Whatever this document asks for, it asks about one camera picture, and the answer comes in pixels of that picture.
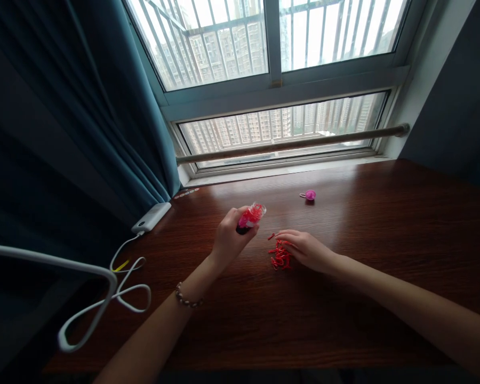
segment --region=fingers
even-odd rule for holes
[[[237,224],[240,221],[240,218],[245,213],[245,211],[247,211],[248,208],[249,207],[247,205],[244,205],[243,207],[235,209],[235,213],[231,216],[231,219],[235,222],[235,224]]]
[[[256,224],[244,235],[246,238],[249,239],[247,242],[251,241],[253,237],[256,236],[256,234],[258,233],[258,229],[260,229],[260,225]]]
[[[290,243],[296,245],[297,247],[300,246],[300,237],[294,234],[289,233],[279,233],[276,235],[276,239],[278,240],[286,240]]]
[[[305,257],[304,254],[300,250],[298,250],[297,248],[295,248],[291,244],[283,244],[283,248],[285,248],[288,252],[290,252],[292,255],[294,255],[297,259]]]
[[[224,216],[224,221],[229,221],[233,218],[235,215],[237,209],[236,208],[231,208],[228,213],[226,213],[226,216]]]
[[[292,234],[292,235],[296,235],[296,236],[299,236],[301,234],[301,232],[299,232],[295,229],[283,229],[283,230],[279,231],[279,233],[277,235],[280,235],[280,234],[283,234],[283,233]]]

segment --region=charging cable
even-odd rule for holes
[[[87,272],[87,273],[93,273],[93,274],[103,276],[108,280],[109,286],[108,286],[108,292],[107,292],[107,295],[106,295],[105,299],[100,300],[97,303],[94,303],[93,305],[90,305],[87,308],[82,309],[80,312],[74,314],[72,317],[70,317],[64,323],[62,328],[59,330],[59,334],[58,334],[58,337],[57,337],[58,342],[59,342],[59,347],[63,352],[70,353],[70,352],[74,352],[74,351],[80,349],[88,341],[89,337],[92,335],[92,333],[96,329],[96,326],[98,325],[98,322],[100,321],[101,316],[103,315],[103,312],[105,312],[105,309],[107,308],[108,304],[112,301],[112,299],[117,298],[117,300],[122,305],[124,305],[126,308],[128,308],[129,310],[131,310],[133,312],[136,312],[136,313],[145,312],[149,308],[149,306],[151,304],[151,289],[146,284],[137,284],[137,285],[134,285],[134,286],[131,286],[129,288],[126,288],[126,289],[122,290],[123,285],[126,282],[126,280],[128,279],[128,277],[130,276],[131,272],[133,272],[134,270],[137,270],[140,267],[142,267],[144,265],[144,263],[146,262],[146,259],[144,257],[140,257],[135,261],[135,263],[133,263],[132,267],[129,270],[120,271],[122,273],[126,273],[126,276],[124,277],[123,281],[120,283],[119,287],[117,287],[117,278],[116,278],[116,275],[114,274],[114,273],[117,273],[117,272],[114,272],[112,270],[112,265],[113,265],[117,255],[119,254],[120,250],[127,243],[135,240],[136,238],[139,238],[143,234],[144,234],[143,231],[137,233],[136,237],[125,241],[119,247],[119,249],[117,250],[116,254],[114,255],[114,257],[113,257],[113,259],[110,263],[109,269],[94,266],[92,264],[86,264],[86,263],[81,263],[81,262],[78,262],[78,261],[63,259],[63,258],[47,255],[45,253],[27,251],[27,250],[23,250],[23,249],[20,249],[20,248],[8,247],[8,246],[3,246],[3,245],[0,245],[0,255],[1,256],[6,256],[6,257],[12,257],[12,258],[15,258],[15,259],[34,261],[34,262],[39,262],[39,263],[43,263],[43,264],[68,268],[68,269],[72,269],[72,270],[78,270],[78,271]],[[128,293],[128,292],[133,291],[133,290],[138,289],[138,288],[142,288],[142,289],[146,290],[148,303],[147,303],[147,305],[144,309],[136,308],[133,305],[124,301],[123,298],[121,298],[121,296],[123,294]],[[69,344],[69,342],[66,338],[66,330],[67,330],[68,326],[76,318],[82,316],[84,313],[86,313],[86,312],[88,312],[91,309],[96,308],[96,307],[100,307],[100,309],[95,314],[95,316],[94,316],[94,318],[91,322],[91,325],[89,326],[89,328],[85,332],[85,335],[82,337],[82,339],[77,344],[74,344],[74,345]]]

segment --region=wooden desk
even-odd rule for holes
[[[317,192],[314,205],[299,193]],[[387,161],[203,187],[171,203],[121,257],[147,258],[130,285],[153,290],[150,313],[209,253],[232,207],[262,202],[255,238],[212,286],[167,367],[289,369],[443,364],[397,317],[340,281],[302,266],[274,271],[267,237],[293,228],[333,250],[480,313],[480,190],[407,161]],[[132,295],[130,300],[141,305]],[[116,302],[87,344],[46,372],[100,370],[149,314]]]

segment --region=beaded bracelet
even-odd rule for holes
[[[183,295],[180,292],[180,289],[181,289],[181,282],[179,282],[178,285],[176,286],[176,298],[180,301],[181,304],[190,308],[197,308],[203,305],[204,303],[203,299],[200,299],[200,301],[195,303],[190,302],[188,300],[184,300]]]

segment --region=pink hair tie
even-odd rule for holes
[[[315,197],[316,197],[316,192],[313,191],[312,189],[310,189],[309,191],[306,191],[305,194],[304,194],[304,193],[301,193],[299,196],[300,196],[300,197],[305,197],[306,200],[312,201],[312,200],[314,200]]]

